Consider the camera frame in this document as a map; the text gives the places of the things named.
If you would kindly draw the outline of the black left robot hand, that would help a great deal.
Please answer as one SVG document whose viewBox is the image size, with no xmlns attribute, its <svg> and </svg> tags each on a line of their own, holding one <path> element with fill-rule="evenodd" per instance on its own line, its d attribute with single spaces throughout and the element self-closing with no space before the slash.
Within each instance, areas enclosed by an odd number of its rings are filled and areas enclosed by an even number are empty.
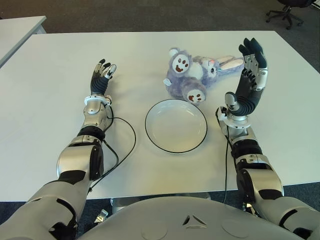
<svg viewBox="0 0 320 240">
<path fill-rule="evenodd" d="M 117 66 L 115 64 L 106 62 L 105 59 L 101 59 L 97 63 L 93 70 L 90 82 L 91 95 L 105 94 L 109 80 L 113 78 L 113 74 L 115 73 L 116 69 Z"/>
</svg>

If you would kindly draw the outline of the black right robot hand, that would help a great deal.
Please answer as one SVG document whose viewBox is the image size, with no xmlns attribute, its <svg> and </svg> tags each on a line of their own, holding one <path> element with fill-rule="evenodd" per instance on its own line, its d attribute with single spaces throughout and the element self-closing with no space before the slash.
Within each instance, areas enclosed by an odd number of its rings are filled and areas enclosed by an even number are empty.
<svg viewBox="0 0 320 240">
<path fill-rule="evenodd" d="M 255 39 L 245 38 L 239 45 L 244 66 L 236 92 L 225 94 L 225 104 L 234 116 L 247 116 L 257 107 L 268 80 L 268 65 L 263 48 Z"/>
</svg>

